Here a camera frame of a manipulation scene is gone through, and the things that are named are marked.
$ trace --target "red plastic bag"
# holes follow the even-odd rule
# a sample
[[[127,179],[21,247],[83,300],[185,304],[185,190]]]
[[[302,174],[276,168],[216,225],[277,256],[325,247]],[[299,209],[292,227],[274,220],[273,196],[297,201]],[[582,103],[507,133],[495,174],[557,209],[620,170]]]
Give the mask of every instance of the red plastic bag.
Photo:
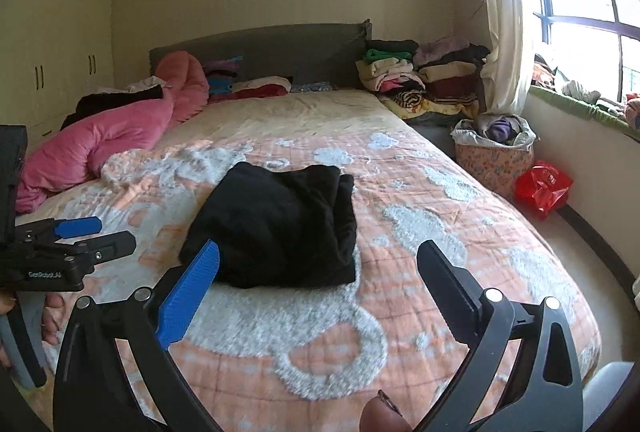
[[[515,198],[531,206],[544,219],[551,210],[566,204],[573,183],[574,180],[558,167],[536,161],[529,171],[516,179]]]

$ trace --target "hand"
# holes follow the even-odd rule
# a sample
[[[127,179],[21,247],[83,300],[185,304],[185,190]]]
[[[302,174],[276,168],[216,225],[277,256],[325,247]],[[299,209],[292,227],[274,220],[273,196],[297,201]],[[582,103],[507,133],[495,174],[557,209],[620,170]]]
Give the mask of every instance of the hand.
[[[383,391],[371,399],[360,416],[360,432],[411,432],[411,425]]]
[[[14,308],[14,304],[15,298],[11,294],[0,291],[0,315],[5,315],[11,311]],[[56,333],[60,330],[60,327],[47,308],[62,309],[64,306],[65,300],[58,293],[47,293],[45,307],[42,311],[42,339],[52,346],[58,344]],[[9,358],[2,348],[0,348],[0,364],[3,367],[11,367]]]

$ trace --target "white cabinet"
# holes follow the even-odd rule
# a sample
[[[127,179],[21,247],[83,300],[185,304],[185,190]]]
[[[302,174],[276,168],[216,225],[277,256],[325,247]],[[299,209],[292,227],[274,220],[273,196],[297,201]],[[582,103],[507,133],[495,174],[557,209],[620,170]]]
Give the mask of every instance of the white cabinet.
[[[26,125],[30,148],[113,87],[111,0],[0,0],[0,27],[0,123]]]

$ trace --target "gray handle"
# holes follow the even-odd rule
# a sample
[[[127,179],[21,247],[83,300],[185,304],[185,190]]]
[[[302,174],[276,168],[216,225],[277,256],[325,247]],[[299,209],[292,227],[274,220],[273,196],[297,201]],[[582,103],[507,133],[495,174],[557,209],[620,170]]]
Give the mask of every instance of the gray handle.
[[[42,386],[46,382],[46,359],[42,347],[42,311],[45,297],[45,293],[18,293],[16,307],[9,314],[0,316],[0,342],[11,362],[11,374],[15,381],[27,390]],[[19,320],[20,312],[24,327],[16,321]],[[27,338],[31,351],[25,350],[29,347],[26,343]],[[27,364],[31,364],[32,371],[37,371],[35,362],[40,365],[42,372],[30,372],[27,368]]]

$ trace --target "white curtain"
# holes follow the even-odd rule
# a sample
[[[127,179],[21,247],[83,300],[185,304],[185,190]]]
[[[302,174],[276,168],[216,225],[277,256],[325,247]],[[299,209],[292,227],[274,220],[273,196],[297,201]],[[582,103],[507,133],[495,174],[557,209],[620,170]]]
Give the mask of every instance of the white curtain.
[[[487,111],[520,114],[533,74],[533,16],[528,0],[486,0],[492,52],[482,69]]]
[[[636,307],[640,311],[640,277],[634,282],[634,295],[636,295]]]

